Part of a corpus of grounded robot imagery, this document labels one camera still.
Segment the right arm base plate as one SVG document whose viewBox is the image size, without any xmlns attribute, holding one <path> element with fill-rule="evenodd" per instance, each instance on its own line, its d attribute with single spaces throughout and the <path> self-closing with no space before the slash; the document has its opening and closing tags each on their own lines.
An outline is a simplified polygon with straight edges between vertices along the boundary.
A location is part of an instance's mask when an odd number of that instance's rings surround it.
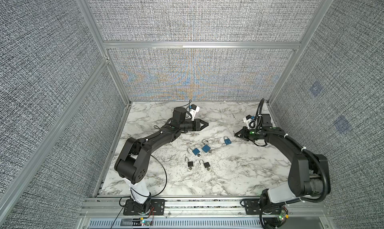
<svg viewBox="0 0 384 229">
<path fill-rule="evenodd" d="M 259 215 L 261 213 L 261 206 L 259 203 L 259 199 L 241 199 L 240 205 L 245 209 L 246 215 Z M 285 210 L 282 206 L 266 209 L 263 211 L 264 215 L 280 215 L 283 212 L 285 214 L 287 210 Z"/>
</svg>

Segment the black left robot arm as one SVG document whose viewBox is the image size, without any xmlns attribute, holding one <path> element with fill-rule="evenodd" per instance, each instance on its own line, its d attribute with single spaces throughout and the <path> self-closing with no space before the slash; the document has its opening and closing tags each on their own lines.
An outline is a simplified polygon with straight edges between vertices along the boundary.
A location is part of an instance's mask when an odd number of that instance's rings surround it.
<svg viewBox="0 0 384 229">
<path fill-rule="evenodd" d="M 173 115 L 157 132 L 140 138 L 126 140 L 114 169 L 130 187 L 131 198 L 140 206 L 151 202 L 144 177 L 147 173 L 152 153 L 160 147 L 175 141 L 182 133 L 199 132 L 209 123 L 196 118 L 200 107 L 192 104 L 188 108 L 176 107 Z"/>
</svg>

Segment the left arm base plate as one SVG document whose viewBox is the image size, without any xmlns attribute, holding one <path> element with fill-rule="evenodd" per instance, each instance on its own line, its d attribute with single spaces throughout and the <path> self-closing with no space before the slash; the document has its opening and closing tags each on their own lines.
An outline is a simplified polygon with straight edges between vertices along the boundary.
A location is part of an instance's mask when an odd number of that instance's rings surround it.
<svg viewBox="0 0 384 229">
<path fill-rule="evenodd" d="M 154 216 L 163 216 L 165 211 L 165 200 L 150 199 L 143 204 L 135 202 L 133 199 L 126 200 L 124 205 L 124 216 L 148 216 L 150 213 Z"/>
</svg>

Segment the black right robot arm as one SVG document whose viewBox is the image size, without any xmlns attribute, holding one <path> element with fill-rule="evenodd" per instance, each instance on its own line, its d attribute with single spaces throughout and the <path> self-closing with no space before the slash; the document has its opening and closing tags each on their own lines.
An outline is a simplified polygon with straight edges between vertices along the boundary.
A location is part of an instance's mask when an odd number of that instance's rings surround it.
<svg viewBox="0 0 384 229">
<path fill-rule="evenodd" d="M 277 148 L 291 163 L 288 181 L 278 187 L 266 189 L 260 198 L 261 206 L 289 204 L 300 201 L 322 202 L 331 192 L 328 159 L 314 154 L 300 145 L 283 129 L 274 127 L 269 114 L 248 115 L 243 118 L 246 124 L 235 137 L 264 146 Z"/>
</svg>

